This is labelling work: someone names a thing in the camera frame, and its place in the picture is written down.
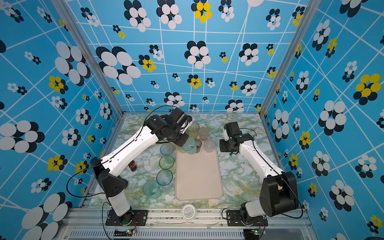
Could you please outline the small grey glass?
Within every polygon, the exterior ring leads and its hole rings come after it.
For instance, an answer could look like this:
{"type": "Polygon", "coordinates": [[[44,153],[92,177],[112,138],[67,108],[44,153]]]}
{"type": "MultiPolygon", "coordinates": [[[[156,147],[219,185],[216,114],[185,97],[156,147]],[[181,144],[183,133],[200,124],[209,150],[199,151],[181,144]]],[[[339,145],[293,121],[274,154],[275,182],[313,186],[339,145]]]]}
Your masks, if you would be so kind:
{"type": "Polygon", "coordinates": [[[197,154],[201,150],[202,142],[199,139],[195,139],[195,143],[196,143],[196,154],[197,154]]]}

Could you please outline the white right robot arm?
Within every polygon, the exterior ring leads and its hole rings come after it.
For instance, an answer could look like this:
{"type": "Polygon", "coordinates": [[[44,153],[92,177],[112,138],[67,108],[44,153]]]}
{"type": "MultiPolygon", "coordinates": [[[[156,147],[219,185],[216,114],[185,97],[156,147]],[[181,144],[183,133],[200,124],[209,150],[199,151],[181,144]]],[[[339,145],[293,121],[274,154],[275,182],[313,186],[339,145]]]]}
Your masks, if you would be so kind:
{"type": "Polygon", "coordinates": [[[275,165],[257,146],[250,134],[228,136],[220,140],[220,152],[240,154],[262,180],[259,199],[242,204],[245,221],[259,216],[273,217],[300,207],[296,177],[275,165]]]}

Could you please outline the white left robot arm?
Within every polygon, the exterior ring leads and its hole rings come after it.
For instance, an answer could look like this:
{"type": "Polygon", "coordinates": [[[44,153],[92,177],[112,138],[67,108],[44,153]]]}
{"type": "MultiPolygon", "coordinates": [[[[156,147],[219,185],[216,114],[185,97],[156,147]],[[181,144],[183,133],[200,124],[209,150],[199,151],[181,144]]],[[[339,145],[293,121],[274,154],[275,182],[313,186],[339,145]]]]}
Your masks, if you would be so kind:
{"type": "Polygon", "coordinates": [[[131,221],[133,210],[125,196],[128,181],[120,177],[123,170],[144,150],[166,139],[179,147],[189,138],[187,128],[193,117],[174,110],[169,115],[153,115],[124,144],[102,158],[94,157],[90,165],[95,178],[117,217],[131,221]]]}

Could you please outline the teal glass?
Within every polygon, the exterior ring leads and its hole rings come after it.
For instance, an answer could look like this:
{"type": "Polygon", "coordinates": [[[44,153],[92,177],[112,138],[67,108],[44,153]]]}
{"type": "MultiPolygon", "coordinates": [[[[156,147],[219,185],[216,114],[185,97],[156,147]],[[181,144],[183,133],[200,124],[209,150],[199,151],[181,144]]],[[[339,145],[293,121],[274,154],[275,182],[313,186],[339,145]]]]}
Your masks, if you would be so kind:
{"type": "Polygon", "coordinates": [[[194,155],[197,151],[195,139],[189,136],[185,144],[181,147],[181,149],[182,149],[182,153],[194,155]]]}

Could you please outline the clear dotted glass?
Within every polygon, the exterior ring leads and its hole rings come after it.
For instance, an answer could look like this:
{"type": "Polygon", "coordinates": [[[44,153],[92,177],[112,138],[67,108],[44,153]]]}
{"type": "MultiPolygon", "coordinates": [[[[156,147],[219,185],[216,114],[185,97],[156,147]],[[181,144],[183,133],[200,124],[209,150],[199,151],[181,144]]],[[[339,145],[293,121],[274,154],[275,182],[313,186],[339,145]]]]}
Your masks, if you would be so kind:
{"type": "Polygon", "coordinates": [[[212,153],[216,149],[215,141],[213,141],[211,139],[205,140],[204,141],[204,147],[205,147],[205,151],[207,153],[212,153]]]}

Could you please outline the light green short glass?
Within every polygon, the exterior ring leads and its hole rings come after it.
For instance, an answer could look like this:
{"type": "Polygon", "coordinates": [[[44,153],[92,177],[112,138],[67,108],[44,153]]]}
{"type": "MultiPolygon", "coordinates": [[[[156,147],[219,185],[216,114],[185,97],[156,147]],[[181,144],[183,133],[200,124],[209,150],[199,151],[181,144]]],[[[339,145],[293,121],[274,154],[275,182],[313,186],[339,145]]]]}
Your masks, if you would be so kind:
{"type": "Polygon", "coordinates": [[[177,146],[178,148],[178,151],[181,153],[181,154],[186,154],[187,152],[180,146],[177,146]]]}

